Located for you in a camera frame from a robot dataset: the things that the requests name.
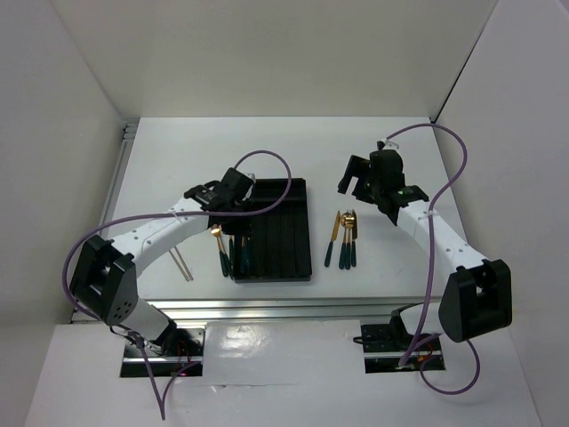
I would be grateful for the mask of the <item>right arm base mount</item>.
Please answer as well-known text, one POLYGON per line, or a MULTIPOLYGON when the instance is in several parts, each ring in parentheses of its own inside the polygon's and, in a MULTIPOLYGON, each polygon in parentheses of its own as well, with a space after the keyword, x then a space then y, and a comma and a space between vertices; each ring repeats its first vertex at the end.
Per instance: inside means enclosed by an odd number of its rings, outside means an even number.
POLYGON ((439 339, 423 344, 411 354, 404 366, 398 365, 413 338, 404 326, 402 311, 402 309, 393 310, 386 324, 362 325, 360 335, 352 339, 353 343, 363 349, 365 372, 367 374, 418 372, 423 363, 426 364, 426 371, 445 370, 439 339))

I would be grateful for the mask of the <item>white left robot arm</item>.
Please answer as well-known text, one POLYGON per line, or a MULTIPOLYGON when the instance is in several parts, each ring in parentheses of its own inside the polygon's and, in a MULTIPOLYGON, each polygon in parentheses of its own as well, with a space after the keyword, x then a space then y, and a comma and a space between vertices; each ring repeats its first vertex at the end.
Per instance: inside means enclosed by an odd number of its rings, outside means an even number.
POLYGON ((70 283, 70 293, 107 326, 123 326, 142 336, 156 355, 176 344, 177 325, 139 297, 137 280, 162 255, 206 231, 220 217, 209 212, 241 213, 252 195, 255 176, 229 168, 221 180, 186 191, 167 212, 111 239, 86 240, 70 283))

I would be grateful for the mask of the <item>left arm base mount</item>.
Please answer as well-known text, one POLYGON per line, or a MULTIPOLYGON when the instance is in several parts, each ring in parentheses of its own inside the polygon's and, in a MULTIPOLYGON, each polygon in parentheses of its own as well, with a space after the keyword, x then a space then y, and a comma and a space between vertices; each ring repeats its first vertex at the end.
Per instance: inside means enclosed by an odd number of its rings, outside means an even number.
MULTIPOLYGON (((204 370, 205 326, 192 325, 178 332, 166 350, 144 342, 145 352, 155 377, 171 377, 182 370, 181 375, 199 377, 204 370)), ((148 371, 140 349, 133 340, 127 340, 119 376, 121 378, 147 378, 148 371)))

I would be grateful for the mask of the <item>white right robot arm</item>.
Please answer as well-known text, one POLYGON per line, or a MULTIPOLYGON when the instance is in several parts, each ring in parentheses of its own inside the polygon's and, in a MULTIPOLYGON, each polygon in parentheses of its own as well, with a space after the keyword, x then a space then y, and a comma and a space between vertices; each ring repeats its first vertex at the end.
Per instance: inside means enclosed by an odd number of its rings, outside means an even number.
POLYGON ((352 156, 338 185, 344 194, 352 179, 352 195, 376 205, 427 253, 435 255, 435 278, 445 282, 440 302, 418 304, 394 312, 388 338, 398 349, 419 337, 421 313, 425 334, 445 334, 454 342, 488 334, 512 322, 511 272, 502 260, 490 261, 475 250, 429 206, 418 186, 407 186, 403 160, 393 149, 374 151, 365 159, 352 156))

